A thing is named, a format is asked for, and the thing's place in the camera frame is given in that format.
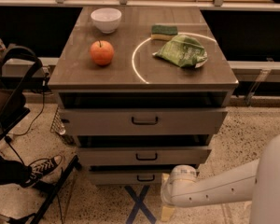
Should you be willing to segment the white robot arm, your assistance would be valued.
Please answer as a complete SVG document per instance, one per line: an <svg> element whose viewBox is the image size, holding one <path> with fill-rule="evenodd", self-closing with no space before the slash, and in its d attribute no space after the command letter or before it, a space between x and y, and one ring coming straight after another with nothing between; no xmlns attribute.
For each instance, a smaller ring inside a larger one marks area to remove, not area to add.
<svg viewBox="0 0 280 224"><path fill-rule="evenodd" d="M161 200L185 208L250 201L249 224L280 224L280 134L259 159L201 181L193 167L177 165L162 178Z"/></svg>

